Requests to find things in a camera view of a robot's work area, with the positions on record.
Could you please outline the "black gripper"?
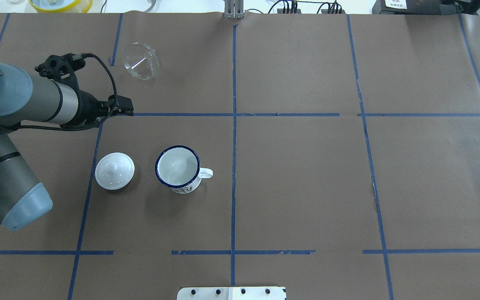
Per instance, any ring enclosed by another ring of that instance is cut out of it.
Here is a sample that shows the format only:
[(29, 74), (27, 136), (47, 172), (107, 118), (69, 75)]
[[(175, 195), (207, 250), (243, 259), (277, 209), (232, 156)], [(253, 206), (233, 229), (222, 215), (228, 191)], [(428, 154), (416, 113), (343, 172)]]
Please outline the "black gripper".
[(134, 116), (134, 106), (129, 97), (116, 96), (108, 97), (106, 101), (99, 101), (91, 93), (79, 90), (77, 93), (77, 112), (72, 118), (73, 127), (83, 127), (97, 122), (99, 118), (113, 116)]

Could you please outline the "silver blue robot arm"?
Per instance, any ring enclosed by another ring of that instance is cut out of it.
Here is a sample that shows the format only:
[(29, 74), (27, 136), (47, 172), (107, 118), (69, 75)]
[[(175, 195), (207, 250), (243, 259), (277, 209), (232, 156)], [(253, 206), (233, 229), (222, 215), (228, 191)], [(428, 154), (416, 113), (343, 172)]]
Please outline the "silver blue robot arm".
[[(99, 101), (79, 87), (75, 72), (94, 58), (104, 68), (113, 94)], [(50, 55), (33, 75), (0, 62), (0, 226), (19, 230), (44, 216), (53, 201), (9, 135), (35, 129), (78, 132), (97, 128), (116, 115), (133, 116), (129, 97), (118, 94), (114, 77), (92, 53)]]

